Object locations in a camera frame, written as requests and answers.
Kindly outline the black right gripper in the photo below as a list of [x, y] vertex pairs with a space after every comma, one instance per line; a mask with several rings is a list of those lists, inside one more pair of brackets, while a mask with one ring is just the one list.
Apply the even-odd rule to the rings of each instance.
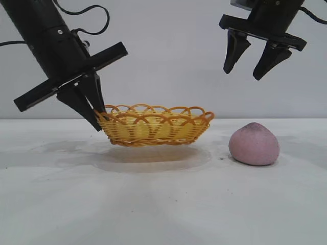
[[260, 80], [271, 69], [290, 58], [289, 48], [302, 51], [307, 42], [287, 33], [287, 29], [303, 1], [230, 1], [230, 4], [250, 11], [247, 19], [224, 14], [219, 22], [227, 32], [227, 52], [223, 66], [229, 74], [243, 53], [251, 46], [248, 35], [266, 40], [253, 77]]

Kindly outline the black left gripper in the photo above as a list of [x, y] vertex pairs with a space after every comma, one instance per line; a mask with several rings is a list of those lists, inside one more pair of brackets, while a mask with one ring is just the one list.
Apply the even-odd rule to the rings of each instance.
[[101, 131], [93, 110], [105, 112], [97, 71], [128, 54], [123, 43], [91, 56], [76, 32], [57, 27], [34, 37], [30, 49], [48, 79], [16, 98], [18, 109], [26, 111], [57, 95], [60, 102], [80, 114], [96, 131]]

